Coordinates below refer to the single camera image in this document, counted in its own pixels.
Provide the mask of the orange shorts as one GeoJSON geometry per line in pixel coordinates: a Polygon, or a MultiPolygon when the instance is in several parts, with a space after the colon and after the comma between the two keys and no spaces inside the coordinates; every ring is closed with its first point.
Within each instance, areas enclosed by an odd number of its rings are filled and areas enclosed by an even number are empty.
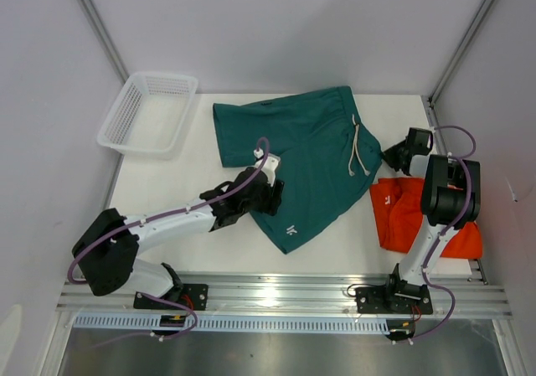
{"type": "MultiPolygon", "coordinates": [[[[385,250],[408,253],[415,242],[423,215],[420,198],[422,178],[381,178],[370,189],[379,245],[385,250]]],[[[476,260],[483,256],[483,243],[476,223],[467,223],[447,244],[441,256],[476,260]]]]}

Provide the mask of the green shorts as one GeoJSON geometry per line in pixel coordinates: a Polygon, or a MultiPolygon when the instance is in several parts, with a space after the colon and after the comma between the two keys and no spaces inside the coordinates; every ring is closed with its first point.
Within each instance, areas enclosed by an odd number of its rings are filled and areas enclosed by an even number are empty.
{"type": "Polygon", "coordinates": [[[213,119],[223,167],[249,166],[263,136],[281,159],[276,176],[285,186],[276,215],[251,216],[284,254],[346,213],[381,166],[379,141],[347,85],[242,106],[215,103],[213,119]]]}

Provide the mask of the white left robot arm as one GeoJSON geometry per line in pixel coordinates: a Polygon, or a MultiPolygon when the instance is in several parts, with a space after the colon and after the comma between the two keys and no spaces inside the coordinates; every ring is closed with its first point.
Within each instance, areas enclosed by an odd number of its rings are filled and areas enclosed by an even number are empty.
{"type": "Polygon", "coordinates": [[[68,280],[88,285],[94,296],[121,288],[134,291],[136,309],[186,306],[188,288],[178,273],[167,263],[149,263],[139,255],[182,237],[233,225],[245,214],[273,216],[284,187],[273,171],[248,167],[234,181],[166,213],[126,217],[117,209],[106,209],[73,247],[68,280]]]}

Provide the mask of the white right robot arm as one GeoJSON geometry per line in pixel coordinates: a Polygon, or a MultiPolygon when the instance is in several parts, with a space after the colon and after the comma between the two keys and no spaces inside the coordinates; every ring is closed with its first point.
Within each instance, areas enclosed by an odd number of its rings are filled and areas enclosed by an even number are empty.
{"type": "Polygon", "coordinates": [[[407,256],[389,275],[382,292],[392,312],[430,307],[430,272],[448,243],[477,219],[481,209],[481,163],[471,153],[457,157],[432,152],[431,130],[411,127],[406,138],[382,153],[396,171],[424,179],[420,197],[423,223],[407,256]]]}

